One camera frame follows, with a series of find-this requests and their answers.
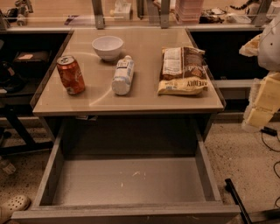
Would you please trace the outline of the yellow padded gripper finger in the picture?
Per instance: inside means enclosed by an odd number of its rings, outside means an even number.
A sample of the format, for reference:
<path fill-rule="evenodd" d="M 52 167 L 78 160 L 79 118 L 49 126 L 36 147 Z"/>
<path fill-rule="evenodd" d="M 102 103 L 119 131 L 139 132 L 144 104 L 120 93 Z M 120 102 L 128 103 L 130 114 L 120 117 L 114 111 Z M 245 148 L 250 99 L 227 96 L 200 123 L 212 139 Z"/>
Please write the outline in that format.
<path fill-rule="evenodd" d="M 241 127 L 250 133 L 264 128 L 280 109 L 280 73 L 269 72 L 253 79 Z"/>
<path fill-rule="evenodd" d="M 243 45 L 239 50 L 239 54 L 247 57 L 257 56 L 260 37 L 261 35 L 258 34 L 255 37 L 253 37 L 249 42 L 247 42 L 245 45 Z"/>

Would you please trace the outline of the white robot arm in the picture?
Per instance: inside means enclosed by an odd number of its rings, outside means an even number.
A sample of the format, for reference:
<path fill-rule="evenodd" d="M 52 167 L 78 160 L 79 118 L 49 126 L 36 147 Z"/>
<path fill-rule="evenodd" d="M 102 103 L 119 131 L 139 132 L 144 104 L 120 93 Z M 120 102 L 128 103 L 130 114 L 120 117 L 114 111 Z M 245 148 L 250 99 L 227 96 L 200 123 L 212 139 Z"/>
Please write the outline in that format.
<path fill-rule="evenodd" d="M 262 80 L 253 79 L 241 125 L 247 132 L 257 132 L 280 109 L 280 13 L 239 54 L 256 56 L 258 65 L 269 71 Z"/>

